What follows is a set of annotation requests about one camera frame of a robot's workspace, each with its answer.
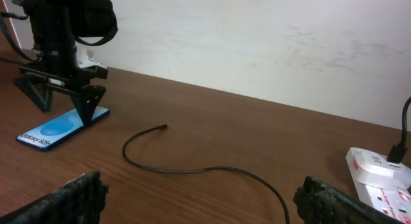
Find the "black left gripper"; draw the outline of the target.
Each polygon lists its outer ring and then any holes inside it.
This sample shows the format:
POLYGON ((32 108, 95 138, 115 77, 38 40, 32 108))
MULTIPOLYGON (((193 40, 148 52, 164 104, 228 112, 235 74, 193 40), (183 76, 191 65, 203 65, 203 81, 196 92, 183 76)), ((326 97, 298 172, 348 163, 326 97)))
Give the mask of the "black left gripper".
POLYGON ((13 80, 42 111, 49 112, 53 91, 71 96, 71 101, 84 126, 92 124, 92 116, 106 88, 91 85, 94 78, 106 79, 108 69, 93 66, 81 68, 77 63, 78 49, 74 44, 65 46, 38 46, 23 49, 19 55, 25 60, 20 65, 21 78, 13 80))

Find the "blue Galaxy smartphone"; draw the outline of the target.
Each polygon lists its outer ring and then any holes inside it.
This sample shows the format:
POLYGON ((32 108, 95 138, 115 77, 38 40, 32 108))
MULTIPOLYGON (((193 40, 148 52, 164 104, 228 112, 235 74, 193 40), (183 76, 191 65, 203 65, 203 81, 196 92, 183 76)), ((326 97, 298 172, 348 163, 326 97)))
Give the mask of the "blue Galaxy smartphone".
POLYGON ((18 135, 15 140, 39 151, 49 151, 86 128, 74 108, 18 135))

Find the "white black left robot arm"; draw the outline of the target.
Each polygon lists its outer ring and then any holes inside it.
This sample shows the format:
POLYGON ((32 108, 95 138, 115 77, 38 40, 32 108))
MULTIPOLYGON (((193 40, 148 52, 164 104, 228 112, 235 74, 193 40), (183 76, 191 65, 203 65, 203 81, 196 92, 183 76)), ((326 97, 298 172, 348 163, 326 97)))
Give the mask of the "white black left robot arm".
POLYGON ((22 7, 33 33, 35 59, 24 55, 21 77, 13 82, 42 111, 49 112, 53 92, 71 97, 84 126, 92 124, 94 112, 106 88, 91 85, 93 78, 105 79, 108 70, 85 59, 77 61, 77 44, 87 45, 87 37, 96 37, 94 46, 111 41, 118 32, 111 0, 12 0, 22 7))

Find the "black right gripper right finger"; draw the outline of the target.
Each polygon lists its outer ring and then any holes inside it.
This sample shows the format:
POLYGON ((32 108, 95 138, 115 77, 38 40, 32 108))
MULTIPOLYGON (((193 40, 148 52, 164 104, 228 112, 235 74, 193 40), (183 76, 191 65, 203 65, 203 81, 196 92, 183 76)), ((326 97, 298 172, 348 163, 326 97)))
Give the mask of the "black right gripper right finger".
POLYGON ((297 188, 293 202, 305 224, 401 224, 313 176, 297 188))

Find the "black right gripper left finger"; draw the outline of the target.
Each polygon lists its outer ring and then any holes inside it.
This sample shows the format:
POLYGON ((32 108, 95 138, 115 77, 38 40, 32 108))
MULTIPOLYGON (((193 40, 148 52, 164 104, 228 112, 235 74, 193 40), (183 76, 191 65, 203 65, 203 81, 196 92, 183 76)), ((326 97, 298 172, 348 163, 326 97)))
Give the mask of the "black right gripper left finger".
POLYGON ((108 192, 109 187, 101 181, 100 172, 82 174, 61 188, 1 216, 1 223, 99 223, 108 192))

